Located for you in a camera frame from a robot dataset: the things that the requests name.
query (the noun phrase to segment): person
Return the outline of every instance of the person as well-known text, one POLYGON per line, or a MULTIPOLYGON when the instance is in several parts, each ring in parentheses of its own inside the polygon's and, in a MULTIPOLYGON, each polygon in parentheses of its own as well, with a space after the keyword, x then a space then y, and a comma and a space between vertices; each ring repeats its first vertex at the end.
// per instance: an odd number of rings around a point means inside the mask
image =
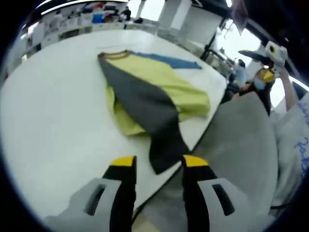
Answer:
POLYGON ((105 17, 103 19, 103 22, 104 23, 109 23, 109 22, 115 22, 115 21, 118 21, 119 19, 119 10, 118 9, 115 9, 114 13, 112 14, 105 14, 105 17))
POLYGON ((238 66, 234 75, 233 84, 243 87, 246 85, 247 74, 246 74, 246 64, 241 59, 238 60, 238 66))
POLYGON ((76 14, 74 11, 72 11, 69 15, 68 15, 68 19, 71 19, 71 18, 75 18, 76 17, 76 14))
POLYGON ((61 11, 60 10, 56 11, 56 15, 53 17, 49 25, 51 32, 58 30, 63 21, 64 18, 61 14, 61 11))
POLYGON ((120 17, 125 21, 130 21, 131 19, 131 11, 128 6, 126 6, 126 9, 121 12, 120 17))
MULTIPOLYGON (((270 101, 270 91, 272 86, 274 85, 275 81, 269 81, 265 82, 263 80, 265 72, 267 72, 268 69, 260 69, 254 76, 254 79, 252 82, 244 85, 240 88, 240 92, 235 94, 232 97, 232 100, 236 100, 242 95, 245 95, 249 92, 256 92, 256 94, 259 96, 261 102, 263 103, 268 115, 270 115, 270 109, 271 109, 271 101, 270 101)), ((293 107, 293 105, 297 102, 297 99, 295 99, 293 94, 293 87, 289 79, 289 74, 286 69, 283 69, 279 75, 279 78, 282 80, 283 88, 285 92, 285 100, 286 100, 286 109, 287 111, 293 107)))

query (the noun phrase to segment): dark gray fabric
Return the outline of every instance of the dark gray fabric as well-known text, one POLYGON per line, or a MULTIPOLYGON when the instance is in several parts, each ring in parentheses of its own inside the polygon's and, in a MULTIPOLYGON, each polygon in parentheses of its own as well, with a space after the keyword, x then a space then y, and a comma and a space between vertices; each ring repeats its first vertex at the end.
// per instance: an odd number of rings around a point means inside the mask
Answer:
POLYGON ((173 166, 189 149, 180 133, 178 111, 159 87, 98 57, 108 84, 125 111, 151 135, 150 163, 156 174, 173 166))
MULTIPOLYGON (((242 190, 257 214, 268 214, 277 184, 278 154, 272 124, 255 93, 219 106, 194 155, 242 190)), ((177 174, 143 211, 162 232, 187 231, 181 176, 177 174)))

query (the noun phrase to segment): window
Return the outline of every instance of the window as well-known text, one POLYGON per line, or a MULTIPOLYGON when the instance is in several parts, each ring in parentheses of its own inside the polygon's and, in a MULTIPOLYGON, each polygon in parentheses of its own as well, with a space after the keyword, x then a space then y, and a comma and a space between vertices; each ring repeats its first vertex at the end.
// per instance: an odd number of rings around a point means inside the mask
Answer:
MULTIPOLYGON (((294 77, 289 76, 290 81, 295 82, 299 86, 301 86, 305 91, 309 91, 309 87, 306 86, 304 83, 298 81, 294 77)), ((272 106, 275 108, 279 105, 279 103, 282 101, 282 99, 285 96, 284 88, 283 88, 283 83, 282 80, 277 78, 275 80, 275 84, 271 88, 270 91, 270 101, 272 106)))
POLYGON ((131 17, 135 18, 137 16, 137 12, 139 11, 141 0, 131 0, 128 2, 127 6, 131 11, 131 17))
POLYGON ((226 28, 222 30, 219 41, 220 46, 223 47, 225 54, 230 59, 242 59, 246 66, 250 64, 252 59, 250 57, 241 55, 238 53, 238 51, 256 51, 261 45, 260 39, 247 29, 245 29, 240 35, 236 25, 231 19, 227 22, 226 28))
POLYGON ((164 3, 165 0, 147 0, 140 16, 152 21, 158 21, 164 3))

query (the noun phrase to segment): white wall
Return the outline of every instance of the white wall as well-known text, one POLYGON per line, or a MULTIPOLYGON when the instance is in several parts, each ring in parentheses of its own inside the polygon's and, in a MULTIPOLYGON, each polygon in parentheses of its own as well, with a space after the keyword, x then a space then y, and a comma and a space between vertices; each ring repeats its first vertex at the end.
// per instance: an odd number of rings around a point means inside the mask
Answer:
POLYGON ((221 16, 191 6, 181 28, 180 36, 206 45, 210 42, 221 20, 221 16))
POLYGON ((135 17, 135 18, 140 18, 141 11, 142 11, 143 8, 144 8, 145 2, 146 2, 146 1, 141 1, 140 6, 139 6, 139 10, 137 11, 137 14, 136 14, 136 17, 135 17))
POLYGON ((179 4, 180 0, 167 0, 165 2, 162 13, 159 18, 161 28, 165 29, 170 28, 179 4))
POLYGON ((181 0, 171 24, 172 28, 175 28, 177 30, 180 30, 182 28, 183 22, 185 21, 191 5, 191 0, 181 0))

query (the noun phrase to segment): white fabric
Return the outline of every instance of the white fabric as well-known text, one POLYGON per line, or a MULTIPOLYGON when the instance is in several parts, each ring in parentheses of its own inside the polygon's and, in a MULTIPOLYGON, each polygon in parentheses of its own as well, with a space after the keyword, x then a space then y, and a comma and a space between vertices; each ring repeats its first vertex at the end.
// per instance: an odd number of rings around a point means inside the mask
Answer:
POLYGON ((279 179, 273 206, 287 203, 309 165, 309 94, 275 125, 279 179))

